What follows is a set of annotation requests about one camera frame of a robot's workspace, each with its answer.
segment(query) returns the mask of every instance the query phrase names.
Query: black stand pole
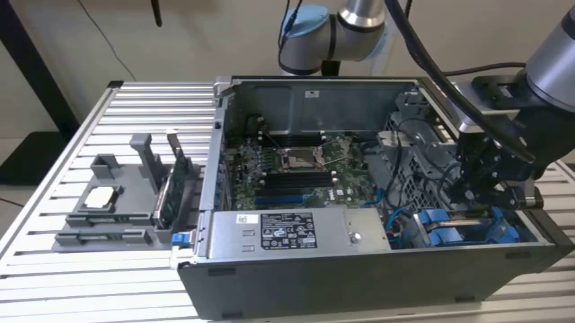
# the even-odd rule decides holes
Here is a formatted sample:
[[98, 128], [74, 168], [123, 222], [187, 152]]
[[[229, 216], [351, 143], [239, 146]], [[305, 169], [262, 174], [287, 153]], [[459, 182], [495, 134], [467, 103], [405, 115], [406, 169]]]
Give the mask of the black stand pole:
[[0, 0], [0, 40], [59, 129], [59, 133], [29, 135], [0, 166], [0, 184], [38, 185], [79, 129], [79, 121], [10, 0]]

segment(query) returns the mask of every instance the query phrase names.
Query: power supply label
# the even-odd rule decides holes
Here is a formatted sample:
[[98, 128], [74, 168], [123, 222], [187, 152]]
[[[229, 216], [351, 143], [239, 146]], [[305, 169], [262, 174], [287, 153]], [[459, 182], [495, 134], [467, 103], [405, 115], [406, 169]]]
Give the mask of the power supply label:
[[265, 250], [318, 247], [311, 213], [262, 214], [262, 248]]

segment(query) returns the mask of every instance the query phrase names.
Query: white wall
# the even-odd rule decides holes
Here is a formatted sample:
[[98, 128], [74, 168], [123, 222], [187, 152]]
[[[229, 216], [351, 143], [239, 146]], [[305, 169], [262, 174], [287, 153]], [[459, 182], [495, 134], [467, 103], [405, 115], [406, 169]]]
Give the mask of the white wall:
[[54, 130], [57, 126], [0, 43], [0, 139]]
[[[279, 73], [285, 1], [162, 0], [162, 28], [149, 0], [83, 3], [139, 81], [213, 81], [217, 75]], [[315, 3], [335, 11], [342, 1]], [[18, 0], [12, 5], [65, 95], [86, 116], [109, 81], [130, 80], [130, 74], [77, 0]], [[366, 75], [370, 63], [350, 63], [343, 71]]]
[[[149, 0], [83, 2], [139, 81], [211, 81], [217, 75], [279, 72], [283, 0], [162, 0], [162, 28], [154, 22]], [[415, 0], [411, 20], [441, 67], [461, 69], [525, 61], [573, 2]], [[335, 12], [343, 0], [305, 3], [327, 5]], [[130, 75], [77, 0], [12, 0], [12, 5], [65, 96], [86, 116], [109, 81], [129, 80]], [[343, 64], [343, 75], [370, 72], [370, 62]], [[422, 74], [401, 39], [387, 75]]]

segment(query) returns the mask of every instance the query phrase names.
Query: aluminum slat surface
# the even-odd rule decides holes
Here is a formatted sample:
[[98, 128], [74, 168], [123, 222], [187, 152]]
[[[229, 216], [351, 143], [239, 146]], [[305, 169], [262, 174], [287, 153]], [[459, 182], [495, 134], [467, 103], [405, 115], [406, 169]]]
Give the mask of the aluminum slat surface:
[[[170, 269], [170, 251], [55, 254], [55, 231], [93, 177], [98, 153], [141, 164], [131, 134], [174, 162], [166, 130], [205, 165], [214, 116], [210, 83], [125, 83], [107, 91], [54, 170], [0, 241], [0, 322], [205, 322]], [[546, 210], [575, 240], [575, 175], [558, 162], [538, 186]], [[575, 254], [545, 273], [517, 277], [483, 303], [275, 318], [281, 322], [575, 322]]]

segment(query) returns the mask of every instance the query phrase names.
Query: barcode sticker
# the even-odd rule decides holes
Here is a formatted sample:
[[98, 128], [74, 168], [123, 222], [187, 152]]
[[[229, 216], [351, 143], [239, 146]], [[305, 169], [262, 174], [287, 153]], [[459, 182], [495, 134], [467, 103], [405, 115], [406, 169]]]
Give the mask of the barcode sticker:
[[238, 224], [258, 224], [259, 214], [238, 214], [235, 222]]

